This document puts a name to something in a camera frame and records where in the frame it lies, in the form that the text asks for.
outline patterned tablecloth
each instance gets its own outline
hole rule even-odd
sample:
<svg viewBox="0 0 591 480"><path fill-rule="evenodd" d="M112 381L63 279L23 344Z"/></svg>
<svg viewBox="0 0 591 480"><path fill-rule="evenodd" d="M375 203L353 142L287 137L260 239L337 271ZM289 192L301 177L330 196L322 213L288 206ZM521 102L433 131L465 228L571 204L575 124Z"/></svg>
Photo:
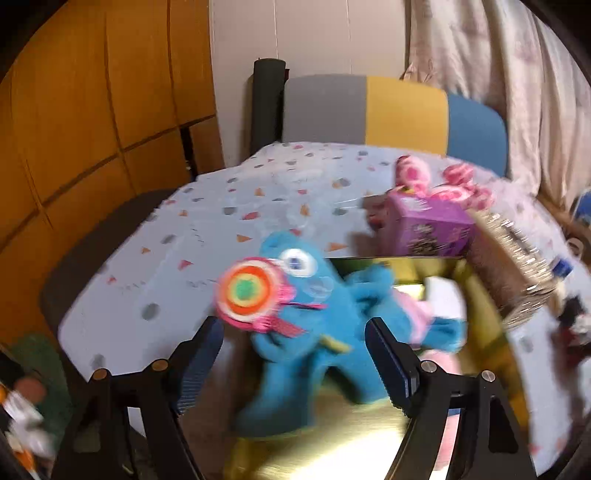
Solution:
<svg viewBox="0 0 591 480"><path fill-rule="evenodd" d="M212 312L216 279L235 261L255 255L272 231L291 229L327 257L373 254L361 198L392 187L395 148L341 144L274 144L242 165L200 176L176 191L111 256L64 319L59 341L89 378L96 368L113 374L168 358ZM417 154L431 167L431 186L456 162ZM496 194L493 211L516 221L548 259L570 258L560 228L534 199L493 173L476 168L475 182ZM570 294L591 307L591 278L575 259ZM547 309L509 334L528 398L531 453L538 473L555 461L571 417L591 406L591 361L578 377L557 366ZM232 369L236 346L224 342L216 375ZM573 392L580 401L573 401ZM132 424L141 427L138 417Z"/></svg>

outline wooden wall panel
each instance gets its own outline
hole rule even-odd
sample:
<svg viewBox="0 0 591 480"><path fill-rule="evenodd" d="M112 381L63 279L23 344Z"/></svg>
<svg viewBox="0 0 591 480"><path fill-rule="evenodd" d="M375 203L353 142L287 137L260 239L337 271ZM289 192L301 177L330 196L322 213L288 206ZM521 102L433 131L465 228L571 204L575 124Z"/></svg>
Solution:
<svg viewBox="0 0 591 480"><path fill-rule="evenodd" d="M123 161L116 158L50 203L47 215L60 237L64 254L133 195Z"/></svg>
<svg viewBox="0 0 591 480"><path fill-rule="evenodd" d="M37 210L12 130L10 87L12 72L0 83L0 244Z"/></svg>
<svg viewBox="0 0 591 480"><path fill-rule="evenodd" d="M176 124L168 63L167 1L107 1L109 80L123 147Z"/></svg>
<svg viewBox="0 0 591 480"><path fill-rule="evenodd" d="M209 1L171 0L170 60L180 124L216 113L210 52Z"/></svg>
<svg viewBox="0 0 591 480"><path fill-rule="evenodd" d="M41 200L115 153L97 1L70 0L25 46L14 65L12 117Z"/></svg>
<svg viewBox="0 0 591 480"><path fill-rule="evenodd" d="M224 168L217 118L209 118L189 127L193 153L199 174Z"/></svg>
<svg viewBox="0 0 591 480"><path fill-rule="evenodd" d="M138 193L180 187L190 180L176 129L126 152L125 163Z"/></svg>
<svg viewBox="0 0 591 480"><path fill-rule="evenodd" d="M56 236L41 216L29 222L0 252L1 341L11 343L31 332L52 338L38 296L59 255Z"/></svg>

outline chair backrest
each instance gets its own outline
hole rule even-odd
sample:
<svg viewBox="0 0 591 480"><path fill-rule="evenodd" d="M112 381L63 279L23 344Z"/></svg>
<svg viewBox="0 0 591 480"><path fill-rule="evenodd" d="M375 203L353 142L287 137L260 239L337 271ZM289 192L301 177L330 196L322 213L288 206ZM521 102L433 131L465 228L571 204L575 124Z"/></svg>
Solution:
<svg viewBox="0 0 591 480"><path fill-rule="evenodd" d="M481 103L420 83L346 74L285 84L282 140L398 147L448 155L504 176L502 118Z"/></svg>

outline plush arm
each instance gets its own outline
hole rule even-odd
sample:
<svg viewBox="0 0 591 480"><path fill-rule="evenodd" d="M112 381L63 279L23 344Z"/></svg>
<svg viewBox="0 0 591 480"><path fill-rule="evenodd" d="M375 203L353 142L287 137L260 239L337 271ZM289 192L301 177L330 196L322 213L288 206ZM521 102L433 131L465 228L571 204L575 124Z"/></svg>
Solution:
<svg viewBox="0 0 591 480"><path fill-rule="evenodd" d="M305 330L294 338L277 332L254 333L252 344L256 352L270 362L285 362L310 353L318 344L323 327L323 313L316 310L285 307L279 312L282 320Z"/></svg>

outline pink plush toy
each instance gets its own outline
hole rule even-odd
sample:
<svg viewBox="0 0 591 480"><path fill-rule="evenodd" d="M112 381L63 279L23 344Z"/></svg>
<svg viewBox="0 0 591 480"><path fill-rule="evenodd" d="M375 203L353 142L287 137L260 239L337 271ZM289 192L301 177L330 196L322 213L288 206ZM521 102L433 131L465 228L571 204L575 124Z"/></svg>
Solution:
<svg viewBox="0 0 591 480"><path fill-rule="evenodd" d="M450 165L443 171L443 178L445 184L429 189L431 172L424 160L405 155L396 162L396 188L409 190L417 197L435 197L474 210L486 210L495 203L490 189L474 184L474 168L468 163Z"/></svg>
<svg viewBox="0 0 591 480"><path fill-rule="evenodd" d="M411 189L419 198L428 196L431 170L424 160L411 155L400 157L396 162L395 185Z"/></svg>

